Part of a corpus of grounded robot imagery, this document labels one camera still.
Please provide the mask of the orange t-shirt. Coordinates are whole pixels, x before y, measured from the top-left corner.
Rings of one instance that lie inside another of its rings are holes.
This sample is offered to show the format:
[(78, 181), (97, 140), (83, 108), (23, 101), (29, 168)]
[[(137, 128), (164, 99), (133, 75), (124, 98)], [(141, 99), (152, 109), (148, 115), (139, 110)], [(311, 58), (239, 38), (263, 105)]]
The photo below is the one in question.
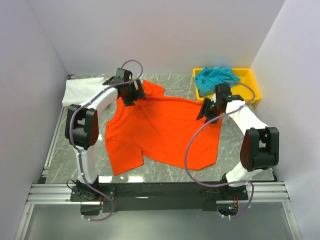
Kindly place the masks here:
[(147, 100), (135, 106), (116, 101), (113, 118), (106, 124), (105, 147), (114, 175), (123, 174), (144, 164), (143, 157), (184, 168), (187, 158), (189, 170), (199, 171), (217, 161), (222, 122), (205, 127), (191, 142), (191, 138), (205, 123), (196, 120), (199, 102), (165, 96), (165, 89), (147, 80), (142, 83)]

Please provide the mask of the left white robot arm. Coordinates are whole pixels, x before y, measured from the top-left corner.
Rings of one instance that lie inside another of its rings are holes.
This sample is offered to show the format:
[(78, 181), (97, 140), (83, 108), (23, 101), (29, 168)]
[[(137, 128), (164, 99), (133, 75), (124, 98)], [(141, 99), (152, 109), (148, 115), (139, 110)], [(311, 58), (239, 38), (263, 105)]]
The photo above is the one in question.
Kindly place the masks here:
[(94, 145), (99, 136), (99, 114), (118, 99), (125, 107), (135, 106), (136, 101), (147, 99), (141, 80), (134, 79), (133, 73), (123, 67), (103, 82), (101, 90), (80, 103), (71, 104), (67, 109), (65, 138), (75, 152), (77, 181), (86, 184), (82, 195), (88, 201), (94, 201), (100, 195), (100, 188), (94, 185), (99, 178), (94, 160)]

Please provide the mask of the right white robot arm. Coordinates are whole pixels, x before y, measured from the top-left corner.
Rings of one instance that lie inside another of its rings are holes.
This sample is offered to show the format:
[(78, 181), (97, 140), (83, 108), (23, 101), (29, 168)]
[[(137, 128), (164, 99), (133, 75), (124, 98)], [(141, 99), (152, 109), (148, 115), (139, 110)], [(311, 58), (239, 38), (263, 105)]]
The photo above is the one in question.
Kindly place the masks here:
[(256, 174), (279, 163), (280, 133), (276, 127), (263, 123), (248, 107), (240, 95), (232, 94), (228, 83), (214, 87), (214, 96), (202, 102), (197, 120), (217, 123), (222, 116), (229, 116), (244, 135), (239, 163), (225, 174), (226, 183), (219, 187), (222, 198), (230, 200)]

